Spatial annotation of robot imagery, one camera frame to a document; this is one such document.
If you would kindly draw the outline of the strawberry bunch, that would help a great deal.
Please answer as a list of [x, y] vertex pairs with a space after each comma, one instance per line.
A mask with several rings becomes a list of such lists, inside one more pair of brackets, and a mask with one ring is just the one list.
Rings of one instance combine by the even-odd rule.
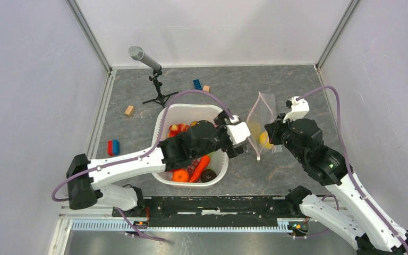
[[182, 132], [186, 132], [189, 128], [190, 126], [185, 123], [173, 124], [169, 127], [167, 137], [174, 137]]

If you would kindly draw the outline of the yellow pear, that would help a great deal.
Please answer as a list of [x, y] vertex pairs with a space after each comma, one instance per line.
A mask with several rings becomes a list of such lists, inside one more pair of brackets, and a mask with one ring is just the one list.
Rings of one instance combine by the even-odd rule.
[[263, 133], [260, 135], [259, 143], [262, 149], [272, 149], [274, 147], [274, 145], [269, 142], [267, 131], [263, 131]]

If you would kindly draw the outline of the white plastic basket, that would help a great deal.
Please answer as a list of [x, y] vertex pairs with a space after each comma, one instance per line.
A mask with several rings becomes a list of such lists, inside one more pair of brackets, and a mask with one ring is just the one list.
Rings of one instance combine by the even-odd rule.
[[[162, 110], [155, 124], [152, 143], [156, 142], [158, 134], [161, 133], [161, 140], [167, 138], [169, 127], [173, 124], [191, 124], [193, 121], [206, 120], [213, 122], [214, 118], [222, 112], [223, 109], [215, 105], [196, 105], [196, 104], [172, 104], [163, 117]], [[172, 181], [173, 174], [171, 172], [152, 173], [152, 176], [160, 183], [173, 186], [176, 188], [190, 188], [190, 189], [209, 189], [218, 183], [226, 174], [228, 169], [228, 156], [223, 151], [219, 150], [210, 155], [210, 163], [208, 168], [212, 169], [216, 174], [216, 178], [206, 182], [175, 182]]]

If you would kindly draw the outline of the clear zip top bag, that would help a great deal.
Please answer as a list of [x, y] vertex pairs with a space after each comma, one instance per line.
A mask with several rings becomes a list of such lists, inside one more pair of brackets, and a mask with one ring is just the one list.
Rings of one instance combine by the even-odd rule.
[[265, 125], [272, 123], [277, 117], [275, 96], [269, 93], [258, 93], [258, 98], [251, 108], [246, 123], [251, 132], [249, 142], [257, 155], [257, 162], [261, 161], [262, 155], [266, 153], [278, 153], [283, 151], [281, 145], [274, 145], [272, 149], [262, 149], [259, 137], [266, 131]]

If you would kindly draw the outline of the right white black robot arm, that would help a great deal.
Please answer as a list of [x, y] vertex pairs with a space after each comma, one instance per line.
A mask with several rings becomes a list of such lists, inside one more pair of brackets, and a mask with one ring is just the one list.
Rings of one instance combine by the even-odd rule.
[[316, 219], [348, 242], [357, 254], [408, 254], [408, 230], [369, 196], [347, 158], [324, 144], [322, 130], [314, 120], [290, 122], [279, 116], [265, 129], [269, 142], [283, 145], [312, 179], [345, 204], [353, 217], [325, 209], [323, 201], [302, 186], [286, 197], [289, 215]]

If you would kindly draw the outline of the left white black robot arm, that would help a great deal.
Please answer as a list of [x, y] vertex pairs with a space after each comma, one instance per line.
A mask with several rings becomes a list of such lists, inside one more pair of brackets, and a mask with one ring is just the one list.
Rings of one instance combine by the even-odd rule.
[[85, 154], [76, 155], [66, 172], [69, 208], [80, 210], [100, 203], [140, 216], [146, 209], [141, 191], [114, 186], [115, 182], [185, 168], [194, 159], [219, 150], [229, 158], [236, 157], [243, 153], [250, 135], [244, 122], [214, 126], [199, 121], [187, 131], [142, 151], [93, 160]]

